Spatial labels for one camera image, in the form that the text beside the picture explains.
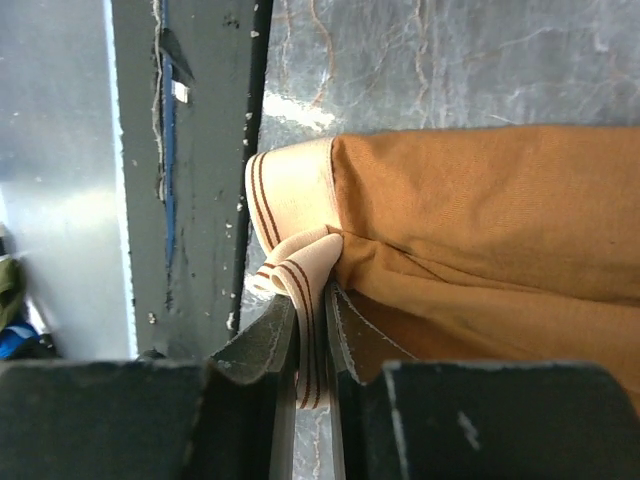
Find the brown fabric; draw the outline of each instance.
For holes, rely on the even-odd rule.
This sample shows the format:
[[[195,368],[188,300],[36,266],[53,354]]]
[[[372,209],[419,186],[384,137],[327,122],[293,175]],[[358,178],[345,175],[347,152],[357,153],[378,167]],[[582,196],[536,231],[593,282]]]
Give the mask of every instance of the brown fabric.
[[[338,279],[408,314],[376,327],[421,358],[594,361],[640,406],[640,129],[343,135],[332,160]]]

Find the gray table surface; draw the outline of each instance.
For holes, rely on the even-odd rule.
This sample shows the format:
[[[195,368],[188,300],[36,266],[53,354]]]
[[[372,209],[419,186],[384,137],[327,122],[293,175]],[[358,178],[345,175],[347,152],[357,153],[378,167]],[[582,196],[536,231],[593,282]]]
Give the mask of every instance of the gray table surface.
[[[640,119],[640,2],[276,0],[260,150],[341,132]],[[241,325],[268,296],[253,233]],[[294,478],[333,478],[326,410]]]

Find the green cloth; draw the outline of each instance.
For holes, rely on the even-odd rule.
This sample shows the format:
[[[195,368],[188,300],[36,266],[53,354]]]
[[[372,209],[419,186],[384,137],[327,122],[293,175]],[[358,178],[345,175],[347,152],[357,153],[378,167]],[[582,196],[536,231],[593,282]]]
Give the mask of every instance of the green cloth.
[[[26,284],[24,272],[17,260],[0,260],[0,330],[11,323],[20,311]]]

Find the brown stripe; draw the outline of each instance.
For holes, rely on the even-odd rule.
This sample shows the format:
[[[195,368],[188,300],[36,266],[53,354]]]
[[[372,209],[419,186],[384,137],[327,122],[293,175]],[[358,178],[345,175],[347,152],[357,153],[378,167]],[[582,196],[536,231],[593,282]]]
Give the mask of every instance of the brown stripe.
[[[269,233],[269,229],[267,228],[267,222],[264,219],[264,215],[262,214],[262,209],[260,208],[260,202],[258,201],[258,194],[256,191],[256,163],[264,157],[266,154],[263,153],[259,157],[257,157],[253,163],[251,164],[251,191],[253,192],[253,200],[256,205],[256,210],[258,211],[258,217],[260,217],[260,223],[262,224],[262,229],[264,230],[265,236],[267,237],[267,243],[269,244],[269,248],[273,250],[273,240],[271,240],[271,234]]]
[[[309,372],[309,370],[311,370],[311,332],[309,331],[309,307],[307,306],[307,299],[305,298],[304,295],[304,291],[302,290],[302,285],[300,285],[300,280],[298,280],[298,277],[296,277],[295,273],[293,273],[293,270],[291,270],[289,267],[287,267],[286,265],[280,265],[281,268],[284,268],[285,271],[291,276],[291,278],[293,278],[293,281],[295,282],[296,286],[298,287],[298,293],[300,294],[300,296],[302,297],[302,303],[304,304],[304,311],[305,314],[307,316],[306,321],[307,321],[307,372]],[[304,397],[302,399],[300,408],[305,408],[307,406],[307,402],[309,401],[309,395],[311,395],[311,378],[310,375],[307,374],[307,385],[305,386],[304,389]]]
[[[312,337],[313,337],[313,356],[315,359],[315,366],[316,366],[316,379],[317,379],[317,385],[318,388],[316,390],[316,399],[315,402],[313,403],[313,408],[317,408],[318,407],[318,403],[320,402],[320,365],[318,363],[318,356],[317,356],[317,352],[316,352],[316,316],[315,313],[313,311],[313,297],[311,295],[311,284],[309,283],[309,277],[307,277],[307,274],[305,273],[305,271],[302,269],[302,267],[300,266],[299,263],[291,260],[291,259],[287,259],[285,260],[285,262],[289,262],[290,264],[292,264],[293,266],[295,266],[298,271],[300,272],[300,274],[302,275],[302,278],[304,278],[304,283],[306,283],[307,286],[307,293],[309,294],[309,303],[311,304],[311,328],[312,328]]]
[[[260,183],[260,192],[262,193],[262,201],[264,202],[264,207],[267,209],[267,215],[269,215],[269,220],[271,220],[271,226],[273,227],[273,231],[276,234],[276,245],[278,245],[282,240],[280,239],[280,232],[278,232],[278,226],[276,225],[276,221],[273,218],[273,213],[271,213],[271,209],[269,208],[269,202],[267,202],[267,196],[264,193],[264,185],[262,183],[262,171],[264,167],[264,157],[266,153],[262,155],[259,159],[260,167],[258,168],[258,181]]]

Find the blue object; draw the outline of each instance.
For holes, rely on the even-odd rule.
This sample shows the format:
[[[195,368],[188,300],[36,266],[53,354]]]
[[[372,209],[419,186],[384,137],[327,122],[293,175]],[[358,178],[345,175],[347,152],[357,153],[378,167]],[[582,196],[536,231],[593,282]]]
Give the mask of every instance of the blue object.
[[[0,332],[0,359],[8,358],[30,338],[40,338],[40,334],[19,313],[16,319]]]

